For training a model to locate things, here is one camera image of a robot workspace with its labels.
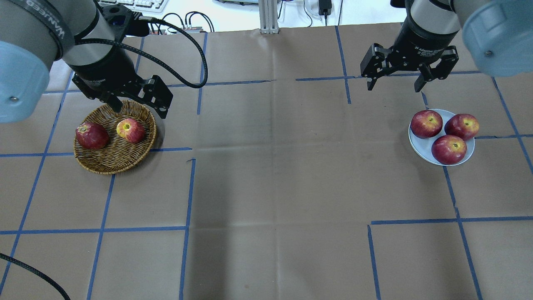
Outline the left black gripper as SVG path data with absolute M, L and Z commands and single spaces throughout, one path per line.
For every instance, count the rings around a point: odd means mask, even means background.
M 158 75 L 144 80 L 134 70 L 130 57 L 123 49 L 111 49 L 97 62 L 89 65 L 72 65 L 73 83 L 89 99 L 99 99 L 115 113 L 122 110 L 122 92 L 132 95 L 142 88 L 141 103 L 153 108 L 161 119 L 166 119 L 173 94 Z

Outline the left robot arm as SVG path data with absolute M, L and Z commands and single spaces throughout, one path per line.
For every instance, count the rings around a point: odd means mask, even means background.
M 0 16 L 2 123 L 31 116 L 58 60 L 72 68 L 72 82 L 88 99 L 117 113 L 124 97 L 166 118 L 172 93 L 160 76 L 141 78 L 122 45 L 128 35 L 149 34 L 149 17 L 95 0 L 2 0 Z

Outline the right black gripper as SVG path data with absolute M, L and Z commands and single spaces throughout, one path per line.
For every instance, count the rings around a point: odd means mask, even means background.
M 407 15 L 392 47 L 369 46 L 361 62 L 361 76 L 372 91 L 377 80 L 396 71 L 419 71 L 414 90 L 426 83 L 446 79 L 458 63 L 458 51 L 451 45 L 458 33 L 455 15 Z

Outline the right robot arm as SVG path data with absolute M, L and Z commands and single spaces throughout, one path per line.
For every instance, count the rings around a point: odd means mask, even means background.
M 491 77 L 532 71 L 531 0 L 392 0 L 406 18 L 394 44 L 372 44 L 360 64 L 371 91 L 381 77 L 417 71 L 418 93 L 426 83 L 444 80 L 458 63 L 453 38 L 461 32 L 476 68 Z

